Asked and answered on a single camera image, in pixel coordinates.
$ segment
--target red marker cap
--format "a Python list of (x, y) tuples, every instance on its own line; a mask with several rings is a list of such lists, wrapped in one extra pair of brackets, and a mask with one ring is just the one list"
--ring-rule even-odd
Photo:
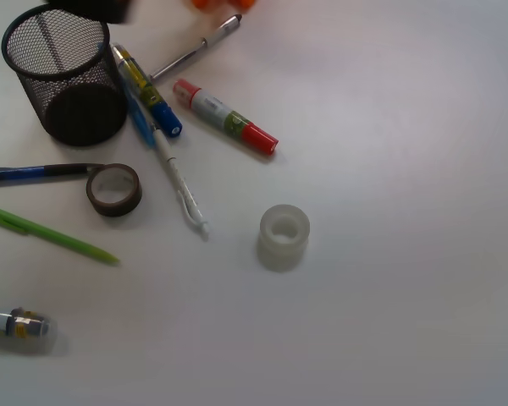
[(201, 89), (184, 79), (177, 80), (173, 86), (174, 94), (188, 108), (192, 108), (192, 99)]
[(248, 123), (243, 128), (242, 133), (240, 133), (240, 137), (248, 145), (257, 148), (267, 155), (272, 155), (274, 153), (274, 149), (279, 143), (279, 140), (272, 137), (253, 123)]

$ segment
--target blue pen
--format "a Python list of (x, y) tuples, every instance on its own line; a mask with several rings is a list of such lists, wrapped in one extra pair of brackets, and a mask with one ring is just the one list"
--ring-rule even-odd
[(0, 167), (0, 181), (88, 174), (102, 166), (97, 163), (67, 163), (42, 167)]
[(145, 72), (130, 54), (119, 44), (112, 44), (113, 57), (120, 76), (128, 84), (143, 106), (151, 113), (158, 126), (168, 137), (178, 137), (183, 125), (175, 116), (171, 107), (152, 85)]
[(126, 95), (126, 100), (128, 101), (128, 113), (130, 114), (130, 117), (132, 119), (132, 122), (134, 123), (135, 128), (137, 129), (137, 132), (140, 134), (140, 136), (143, 138), (146, 144), (149, 145), (149, 148), (154, 148), (156, 143), (154, 141), (152, 131), (149, 128), (149, 124), (145, 119), (145, 114), (143, 114), (143, 111), (141, 110), (139, 104), (137, 104), (137, 101), (135, 101), (134, 97), (128, 90), (128, 87), (125, 84), (123, 87), (124, 94)]

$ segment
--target masking tape roll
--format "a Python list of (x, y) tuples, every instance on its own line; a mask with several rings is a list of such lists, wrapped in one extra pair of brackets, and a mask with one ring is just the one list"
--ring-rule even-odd
[(131, 167), (112, 163), (91, 173), (86, 183), (86, 195), (102, 216), (119, 217), (139, 205), (141, 183)]

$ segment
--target pen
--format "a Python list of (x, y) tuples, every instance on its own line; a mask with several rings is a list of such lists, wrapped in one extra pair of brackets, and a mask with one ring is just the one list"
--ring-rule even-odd
[(97, 163), (66, 163), (64, 165), (44, 165), (42, 167), (0, 167), (0, 181), (88, 174), (100, 167), (102, 165)]
[(143, 106), (151, 113), (160, 128), (168, 137), (179, 136), (183, 125), (175, 117), (171, 107), (158, 93), (135, 59), (130, 56), (122, 45), (111, 44), (111, 49), (120, 76), (143, 103)]
[(202, 38), (202, 41), (198, 43), (195, 47), (191, 48), (187, 53), (181, 55), (176, 58), (173, 62), (161, 67), (154, 71), (151, 75), (149, 75), (149, 79), (154, 82), (155, 80), (160, 79), (165, 74), (169, 73), (173, 69), (182, 65), (186, 61), (193, 58), (201, 51), (205, 51), (206, 49), (214, 46), (217, 42), (223, 40), (226, 36), (234, 32), (240, 27), (240, 21), (243, 18), (241, 14), (236, 14), (229, 19), (226, 19), (210, 36)]
[(139, 104), (137, 104), (137, 101), (130, 93), (128, 86), (125, 85), (123, 87), (124, 87), (124, 95), (126, 96), (126, 100), (128, 101), (128, 113), (130, 114), (130, 117), (132, 119), (132, 122), (134, 123), (135, 128), (137, 129), (137, 132), (140, 134), (141, 138), (145, 140), (149, 148), (154, 148), (155, 146), (154, 137), (152, 137), (152, 131), (149, 128), (149, 124), (146, 122), (145, 114), (143, 114), (143, 112), (139, 107)]
[(160, 131), (154, 123), (151, 124), (151, 129), (154, 135), (154, 140), (156, 142), (158, 155), (160, 155), (160, 157), (169, 165), (171, 173), (174, 177), (174, 182), (179, 187), (177, 192), (183, 202), (186, 217), (195, 228), (199, 229), (202, 232), (202, 235), (208, 236), (209, 225), (207, 220), (203, 218), (200, 209), (197, 207), (194, 196), (188, 189), (188, 186), (186, 186), (185, 180), (180, 176), (179, 169), (177, 168), (176, 164), (177, 158), (171, 150), (171, 145), (168, 143), (168, 140), (166, 140), (166, 137), (163, 135), (162, 131)]
[(279, 140), (266, 133), (247, 118), (211, 96), (202, 88), (179, 79), (173, 86), (174, 94), (199, 117), (203, 118), (231, 138), (272, 155)]
[(90, 256), (100, 261), (108, 263), (119, 262), (118, 258), (93, 245), (84, 243), (78, 239), (73, 239), (67, 235), (54, 231), (50, 228), (43, 227), (35, 222), (30, 222), (4, 210), (0, 210), (0, 226), (21, 234), (34, 234), (41, 239), (46, 239), (47, 241), (62, 245), (63, 247), (75, 250), (83, 255)]

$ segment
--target green marker label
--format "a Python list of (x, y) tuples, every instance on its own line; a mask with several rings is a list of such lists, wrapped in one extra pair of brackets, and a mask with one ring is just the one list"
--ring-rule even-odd
[(160, 96), (160, 93), (152, 85), (147, 85), (143, 89), (141, 89), (141, 93), (139, 95), (141, 103), (147, 108), (151, 108), (157, 103), (163, 102), (163, 98)]
[(224, 121), (224, 131), (232, 137), (239, 139), (243, 129), (245, 129), (249, 122), (239, 113), (231, 112), (226, 121)]

